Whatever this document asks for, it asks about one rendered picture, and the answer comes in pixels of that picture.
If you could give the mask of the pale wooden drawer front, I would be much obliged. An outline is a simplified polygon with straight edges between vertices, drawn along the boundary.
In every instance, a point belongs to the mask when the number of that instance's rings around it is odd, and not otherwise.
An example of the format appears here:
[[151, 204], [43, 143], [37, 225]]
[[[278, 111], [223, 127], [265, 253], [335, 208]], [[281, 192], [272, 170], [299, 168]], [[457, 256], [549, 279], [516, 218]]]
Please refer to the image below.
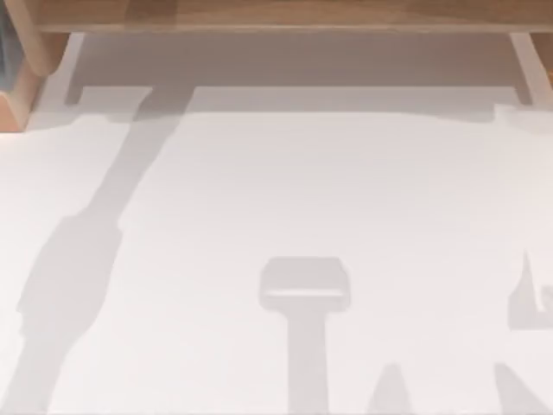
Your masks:
[[68, 44], [68, 34], [42, 30], [42, 1], [0, 0], [0, 133], [25, 129], [43, 81]]

